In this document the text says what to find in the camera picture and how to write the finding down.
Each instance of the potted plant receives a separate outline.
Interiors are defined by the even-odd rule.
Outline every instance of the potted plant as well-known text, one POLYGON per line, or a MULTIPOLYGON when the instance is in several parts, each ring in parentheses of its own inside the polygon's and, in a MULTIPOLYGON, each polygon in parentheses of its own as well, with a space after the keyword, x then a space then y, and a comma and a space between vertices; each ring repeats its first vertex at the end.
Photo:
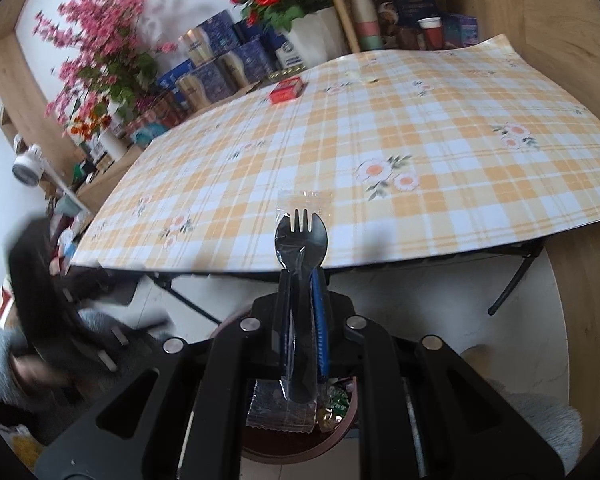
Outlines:
POLYGON ((298 50, 308 68, 347 52, 338 15, 331 0, 232 0, 244 5, 249 25, 273 27, 298 50))
POLYGON ((42 12, 36 15, 34 35, 56 47, 75 49, 58 73, 64 87, 46 108, 65 133, 89 139, 109 126, 109 102, 118 106, 122 118, 131 120, 160 92, 153 55, 173 52, 177 45, 141 47, 137 24, 146 1, 70 0, 58 7, 69 24, 64 29, 42 12))

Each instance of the white vase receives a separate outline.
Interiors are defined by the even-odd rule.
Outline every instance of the white vase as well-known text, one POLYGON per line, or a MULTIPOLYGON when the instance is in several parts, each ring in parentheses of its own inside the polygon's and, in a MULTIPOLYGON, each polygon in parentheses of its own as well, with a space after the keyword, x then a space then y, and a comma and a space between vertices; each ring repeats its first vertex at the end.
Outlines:
POLYGON ((284 30, 283 34, 296 48, 307 68, 347 52, 342 27, 334 7, 294 19, 291 22, 291 30, 284 30))
POLYGON ((105 128, 101 131, 98 136, 98 142, 106 150, 111 158, 115 161, 120 160, 126 153, 126 146, 114 133, 109 129, 105 128))

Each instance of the red paper cup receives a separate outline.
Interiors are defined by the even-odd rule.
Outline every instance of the red paper cup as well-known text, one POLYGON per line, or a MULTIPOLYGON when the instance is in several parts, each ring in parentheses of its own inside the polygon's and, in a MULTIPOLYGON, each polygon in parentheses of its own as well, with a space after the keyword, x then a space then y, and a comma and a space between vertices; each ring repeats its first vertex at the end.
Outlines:
POLYGON ((442 50, 442 18, 424 18, 418 20, 420 27, 424 30, 427 46, 431 50, 442 50))

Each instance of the artificial pink blossom plant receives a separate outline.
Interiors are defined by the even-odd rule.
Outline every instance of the artificial pink blossom plant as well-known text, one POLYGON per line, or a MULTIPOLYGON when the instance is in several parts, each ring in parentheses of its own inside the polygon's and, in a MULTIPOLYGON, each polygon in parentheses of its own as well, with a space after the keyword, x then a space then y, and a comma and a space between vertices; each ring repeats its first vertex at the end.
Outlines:
POLYGON ((64 88, 48 104, 47 115, 55 114, 61 124, 83 121, 92 112, 102 117, 107 113, 103 97, 108 96, 127 117, 133 117, 152 101, 157 66, 151 54, 173 52, 177 45, 141 49, 137 26, 146 1, 70 0, 58 7, 70 25, 65 29, 37 13, 34 35, 59 48, 78 50, 77 57, 60 67, 58 77, 64 88), (73 111, 68 113, 71 104, 73 111))

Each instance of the yellow object on table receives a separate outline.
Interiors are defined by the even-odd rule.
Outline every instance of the yellow object on table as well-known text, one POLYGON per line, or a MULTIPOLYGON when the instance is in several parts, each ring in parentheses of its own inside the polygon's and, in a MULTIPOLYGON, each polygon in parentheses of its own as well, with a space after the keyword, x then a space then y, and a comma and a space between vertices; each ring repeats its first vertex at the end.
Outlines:
POLYGON ((376 51, 302 74, 155 140, 72 262, 256 272, 282 190, 331 194, 325 267, 457 253, 600 220, 600 121, 505 36, 461 50, 376 51))

